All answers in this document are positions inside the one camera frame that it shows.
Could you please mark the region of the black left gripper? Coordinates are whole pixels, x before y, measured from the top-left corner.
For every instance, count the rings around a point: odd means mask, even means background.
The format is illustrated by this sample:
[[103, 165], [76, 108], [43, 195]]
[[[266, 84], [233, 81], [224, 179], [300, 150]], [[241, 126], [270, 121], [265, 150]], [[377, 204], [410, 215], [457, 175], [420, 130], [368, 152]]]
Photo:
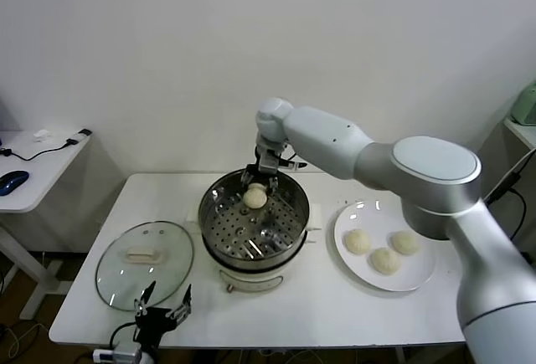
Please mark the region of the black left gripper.
[[163, 336], [176, 329], [176, 321], [185, 321], [192, 312], [192, 285], [189, 285], [181, 305], [175, 310], [148, 307], [156, 281], [146, 287], [141, 296], [134, 300], [137, 333], [135, 342], [142, 346], [159, 346]]

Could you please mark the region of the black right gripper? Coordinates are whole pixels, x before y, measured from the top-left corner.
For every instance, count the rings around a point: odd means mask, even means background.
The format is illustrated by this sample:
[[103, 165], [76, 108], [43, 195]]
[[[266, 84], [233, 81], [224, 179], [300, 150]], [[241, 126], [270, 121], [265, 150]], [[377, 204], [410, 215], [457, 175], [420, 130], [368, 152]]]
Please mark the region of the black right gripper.
[[261, 172], [256, 164], [249, 164], [242, 171], [240, 182], [242, 184], [259, 183], [267, 185], [269, 192], [275, 192], [278, 188], [278, 178], [275, 173]]

